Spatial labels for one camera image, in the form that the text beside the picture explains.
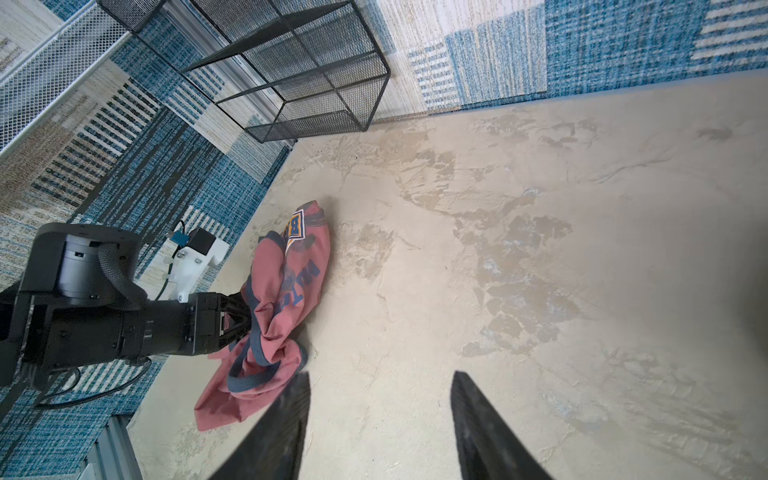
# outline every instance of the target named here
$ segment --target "blue patterned rug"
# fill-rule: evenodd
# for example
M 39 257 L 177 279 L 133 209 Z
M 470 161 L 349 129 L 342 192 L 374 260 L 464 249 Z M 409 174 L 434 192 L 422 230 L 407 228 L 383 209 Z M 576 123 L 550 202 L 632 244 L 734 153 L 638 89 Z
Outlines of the blue patterned rug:
M 85 0 L 42 3 L 67 18 Z M 768 66 L 763 0 L 359 0 L 358 5 L 392 67 L 377 120 Z M 154 19 L 145 33 L 171 58 L 199 57 L 165 18 Z M 3 45 L 23 43 L 0 34 Z M 14 47 L 3 55 L 0 48 L 0 65 L 23 52 Z M 232 88 L 211 68 L 192 81 L 211 94 Z M 206 98 L 131 40 L 4 160 L 0 285 L 18 279 L 43 223 L 95 222 L 144 235 L 139 282 L 150 294 L 157 292 L 166 268 L 161 258 L 172 251 L 164 233 L 176 219 L 234 245 L 287 155 L 282 144 L 259 145 L 223 125 Z M 210 269 L 198 288 L 206 290 L 217 273 Z M 25 394 L 0 425 L 0 475 L 73 472 L 108 416 L 135 411 L 162 362 L 158 358 L 150 374 L 127 391 L 46 412 L 33 429 L 33 394 Z M 119 362 L 88 367 L 72 395 L 104 391 L 133 374 Z

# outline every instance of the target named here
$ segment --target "blue connector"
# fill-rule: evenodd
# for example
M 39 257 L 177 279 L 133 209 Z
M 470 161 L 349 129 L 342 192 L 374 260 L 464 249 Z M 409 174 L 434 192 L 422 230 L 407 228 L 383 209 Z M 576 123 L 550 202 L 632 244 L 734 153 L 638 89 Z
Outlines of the blue connector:
M 179 247 L 185 247 L 190 241 L 190 236 L 182 233 L 181 230 L 176 230 L 168 234 L 168 239 Z

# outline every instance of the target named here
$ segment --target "wire mesh shelf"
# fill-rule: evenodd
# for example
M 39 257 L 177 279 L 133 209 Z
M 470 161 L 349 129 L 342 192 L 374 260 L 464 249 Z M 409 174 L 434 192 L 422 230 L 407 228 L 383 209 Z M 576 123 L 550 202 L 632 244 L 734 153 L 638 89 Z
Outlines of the wire mesh shelf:
M 0 149 L 10 148 L 51 106 L 73 90 L 124 38 L 125 30 L 87 4 L 60 31 L 0 80 Z
M 214 0 L 192 3 L 230 44 L 184 70 L 241 55 L 264 83 L 216 103 L 237 116 L 237 99 L 267 88 L 283 101 L 270 123 L 241 119 L 257 141 L 368 129 L 390 70 L 353 2 L 293 12 L 271 0 L 234 0 L 236 10 Z M 259 27 L 248 30 L 243 18 Z
M 166 0 L 97 0 L 99 6 L 120 22 L 130 33 L 147 26 Z

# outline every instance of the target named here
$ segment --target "stained floor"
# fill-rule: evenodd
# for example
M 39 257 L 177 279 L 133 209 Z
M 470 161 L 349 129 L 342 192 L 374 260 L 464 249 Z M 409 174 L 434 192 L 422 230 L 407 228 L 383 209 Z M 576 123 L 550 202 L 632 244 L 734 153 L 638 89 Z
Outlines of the stained floor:
M 468 372 L 554 478 L 768 477 L 768 74 L 301 140 L 212 290 L 317 199 L 302 478 L 459 478 Z M 169 360 L 131 427 L 145 478 L 206 478 L 215 363 Z

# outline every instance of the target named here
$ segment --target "cable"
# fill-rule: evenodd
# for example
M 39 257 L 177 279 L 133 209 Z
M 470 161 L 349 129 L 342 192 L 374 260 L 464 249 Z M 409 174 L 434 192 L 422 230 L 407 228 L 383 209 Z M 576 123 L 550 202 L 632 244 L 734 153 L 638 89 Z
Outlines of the cable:
M 184 222 L 184 220 L 179 219 L 179 221 L 176 222 L 176 225 L 181 223 L 181 233 L 187 234 L 187 224 Z M 179 253 L 179 250 L 181 250 L 181 247 L 176 245 L 176 251 L 173 255 L 170 256 L 170 259 L 173 260 L 176 257 L 176 254 Z M 168 275 L 170 275 L 170 269 L 174 268 L 174 264 L 171 262 L 171 264 L 168 265 Z M 165 278 L 165 281 L 163 282 L 163 287 L 160 288 L 160 292 L 157 294 L 157 296 L 154 298 L 154 301 L 157 302 L 161 296 L 163 296 L 163 292 L 165 291 L 165 287 L 168 286 L 168 278 Z
M 181 247 L 176 245 L 176 250 L 174 251 L 174 254 L 170 256 L 170 263 L 168 264 L 168 275 L 170 275 L 171 269 L 174 268 L 174 258 L 176 258 L 176 254 L 179 253 L 179 250 L 181 250 Z M 163 282 L 163 287 L 160 289 L 160 292 L 157 294 L 157 296 L 154 298 L 154 301 L 157 302 L 161 296 L 163 296 L 163 292 L 165 291 L 165 287 L 168 286 L 168 277 L 165 277 L 165 281 Z
M 112 286 L 125 297 L 121 299 L 120 310 L 141 310 L 147 302 L 147 292 L 130 278 L 125 276 L 121 268 L 121 258 L 116 243 L 102 243 L 98 246 L 98 263 L 101 272 L 107 277 Z
M 46 400 L 46 399 L 50 399 L 50 398 L 53 398 L 53 397 L 55 397 L 55 396 L 64 395 L 65 393 L 69 393 L 69 392 L 71 392 L 72 390 L 74 390 L 74 388 L 75 388 L 76 386 L 78 386 L 78 383 L 80 383 L 80 378 L 82 378 L 82 373 L 80 372 L 80 369 L 79 369 L 79 368 L 77 368 L 77 367 L 73 367 L 73 368 L 70 368 L 69 370 L 67 370 L 67 373 L 68 373 L 68 374 L 70 374 L 70 375 L 71 375 L 72 373 L 74 373 L 74 383 L 72 383 L 72 386 L 71 386 L 71 387 L 69 387 L 68 389 L 64 389 L 64 390 L 60 390 L 60 391 L 58 391 L 58 392 L 53 392 L 53 393 L 49 393 L 49 394 L 47 394 L 46 396 L 44 396 L 44 397 L 43 397 L 43 398 L 40 400 L 41 402 L 42 402 L 43 400 Z M 61 383 L 61 386 L 64 386 L 64 385 L 66 385 L 66 384 L 67 384 L 67 382 L 66 382 L 66 381 L 64 381 L 64 382 L 62 382 L 62 383 Z
M 122 389 L 125 389 L 134 383 L 138 382 L 141 377 L 146 375 L 147 372 L 149 372 L 149 367 L 152 366 L 152 360 L 147 359 L 147 362 L 144 363 L 144 368 L 136 375 L 134 378 L 128 380 L 126 383 L 117 386 L 113 389 L 107 390 L 106 392 L 97 393 L 96 395 L 87 396 L 83 399 L 77 399 L 77 400 L 71 400 L 70 402 L 62 402 L 62 403 L 38 403 L 35 405 L 35 408 L 38 410 L 59 410 L 59 409 L 67 409 L 69 407 L 74 407 L 78 405 L 83 405 L 84 403 L 93 402 L 96 399 L 103 398 L 105 396 L 111 395 L 115 392 L 120 392 Z

